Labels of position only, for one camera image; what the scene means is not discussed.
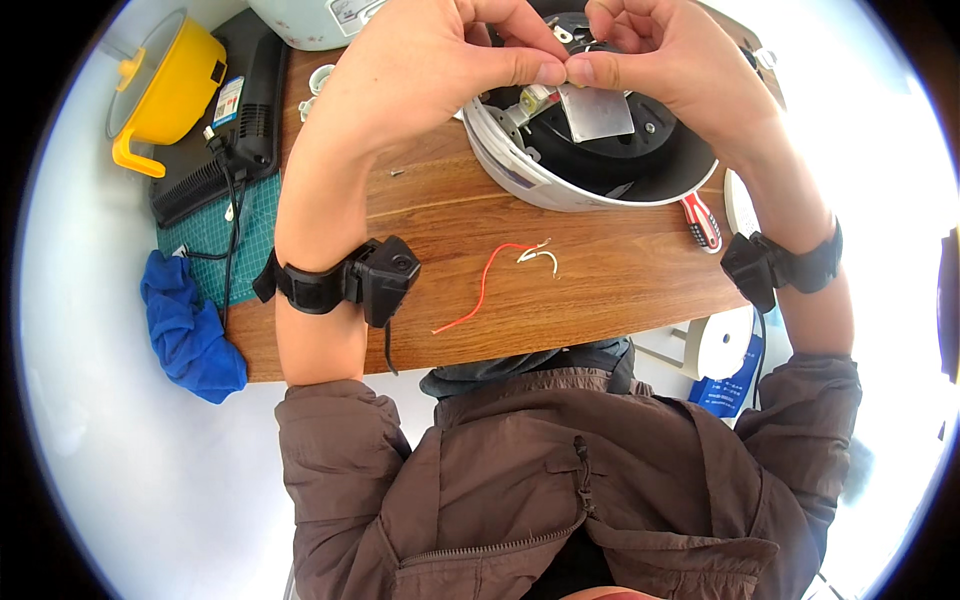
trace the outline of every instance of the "blue towel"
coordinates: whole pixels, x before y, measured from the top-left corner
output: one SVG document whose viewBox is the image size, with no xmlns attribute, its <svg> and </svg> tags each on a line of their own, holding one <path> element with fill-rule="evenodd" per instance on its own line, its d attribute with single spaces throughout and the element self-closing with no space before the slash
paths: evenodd
<svg viewBox="0 0 960 600">
<path fill-rule="evenodd" d="M 147 258 L 140 297 L 147 305 L 150 344 L 171 381 L 220 404 L 247 385 L 247 363 L 224 337 L 213 301 L 198 305 L 189 272 L 188 258 L 164 258 L 159 250 Z"/>
</svg>

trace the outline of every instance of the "forearm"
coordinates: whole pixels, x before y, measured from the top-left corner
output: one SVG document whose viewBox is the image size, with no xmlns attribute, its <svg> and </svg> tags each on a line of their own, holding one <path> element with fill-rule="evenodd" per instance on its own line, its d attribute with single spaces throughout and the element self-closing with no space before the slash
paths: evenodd
<svg viewBox="0 0 960 600">
<path fill-rule="evenodd" d="M 754 202 L 763 234 L 794 254 L 810 252 L 832 239 L 833 214 L 817 190 L 803 157 L 782 128 L 760 132 L 754 156 L 738 165 Z M 853 347 L 850 286 L 842 267 L 826 288 L 801 294 L 791 286 L 777 300 L 790 343 L 796 352 L 849 354 Z"/>
<path fill-rule="evenodd" d="M 300 131 L 284 173 L 276 214 L 276 259 L 303 271 L 325 271 L 367 241 L 367 174 L 362 154 L 329 119 L 312 115 Z M 341 302 L 325 315 L 276 301 L 280 366 L 291 385 L 363 376 L 367 326 L 359 306 Z"/>
</svg>

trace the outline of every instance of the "yellow handle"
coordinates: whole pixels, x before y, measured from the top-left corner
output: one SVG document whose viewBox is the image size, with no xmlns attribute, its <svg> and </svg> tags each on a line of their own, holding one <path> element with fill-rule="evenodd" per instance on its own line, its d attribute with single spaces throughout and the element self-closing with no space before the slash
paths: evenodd
<svg viewBox="0 0 960 600">
<path fill-rule="evenodd" d="M 149 175 L 153 178 L 161 178 L 167 174 L 167 168 L 161 163 L 146 158 L 145 156 L 135 155 L 130 151 L 130 140 L 133 136 L 133 129 L 124 128 L 116 139 L 113 140 L 113 162 L 121 167 L 126 167 L 137 173 Z"/>
<path fill-rule="evenodd" d="M 140 70 L 140 64 L 143 62 L 143 57 L 146 54 L 146 49 L 140 47 L 136 49 L 136 54 L 133 55 L 132 59 L 120 61 L 120 65 L 117 67 L 117 72 L 120 73 L 120 83 L 117 84 L 117 91 L 123 91 L 127 89 L 127 86 L 130 85 L 130 81 L 133 79 L 133 76 L 136 75 L 138 70 Z"/>
</svg>

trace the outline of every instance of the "red wire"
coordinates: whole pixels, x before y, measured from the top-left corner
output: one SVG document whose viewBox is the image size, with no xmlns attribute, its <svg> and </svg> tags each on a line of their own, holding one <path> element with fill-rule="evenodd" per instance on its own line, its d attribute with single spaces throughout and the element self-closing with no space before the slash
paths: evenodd
<svg viewBox="0 0 960 600">
<path fill-rule="evenodd" d="M 483 274 L 480 276 L 480 300 L 477 301 L 477 305 L 473 307 L 473 310 L 468 312 L 466 315 L 464 315 L 460 319 L 457 319 L 453 323 L 448 323 L 439 329 L 434 329 L 433 331 L 431 331 L 431 333 L 433 333 L 434 335 L 437 335 L 441 331 L 445 329 L 450 329 L 454 325 L 459 325 L 462 322 L 469 319 L 470 317 L 472 317 L 473 315 L 477 314 L 477 311 L 480 310 L 480 305 L 483 304 L 484 294 L 487 291 L 487 271 L 490 270 L 490 266 L 491 264 L 493 264 L 493 259 L 496 258 L 496 254 L 501 250 L 503 250 L 504 248 L 519 248 L 521 250 L 533 250 L 535 248 L 538 248 L 538 246 L 536 245 L 522 246 L 520 244 L 500 244 L 499 246 L 497 246 L 496 250 L 493 251 L 493 254 L 490 255 L 490 260 L 487 261 L 487 266 L 483 268 Z"/>
</svg>

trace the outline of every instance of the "wood grain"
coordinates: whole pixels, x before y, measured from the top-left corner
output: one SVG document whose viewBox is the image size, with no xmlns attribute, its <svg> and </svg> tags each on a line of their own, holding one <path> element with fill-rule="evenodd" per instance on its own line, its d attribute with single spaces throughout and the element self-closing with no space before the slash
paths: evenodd
<svg viewBox="0 0 960 600">
<path fill-rule="evenodd" d="M 726 17 L 717 20 L 734 38 L 745 36 L 760 46 L 748 30 Z M 291 51 L 282 165 L 300 131 L 297 104 L 309 97 L 310 74 L 342 52 Z M 776 78 L 769 71 L 764 76 L 782 103 Z M 719 166 L 699 193 L 730 240 L 725 172 Z M 392 355 L 401 370 L 590 342 L 746 303 L 720 270 L 720 254 L 694 245 L 677 204 L 586 213 L 537 208 L 490 179 L 473 156 L 463 124 L 455 120 L 380 157 L 368 179 L 368 215 L 371 237 L 402 237 L 422 263 L 420 279 L 393 319 Z M 559 279 L 551 275 L 549 258 L 517 264 L 520 251 L 503 251 L 491 267 L 480 312 L 438 335 L 430 333 L 473 307 L 493 249 L 547 237 L 552 238 L 548 250 L 560 262 Z M 230 308 L 228 338 L 247 359 L 250 382 L 282 379 L 275 301 L 250 300 Z M 381 330 L 370 330 L 364 371 L 386 371 Z"/>
</svg>

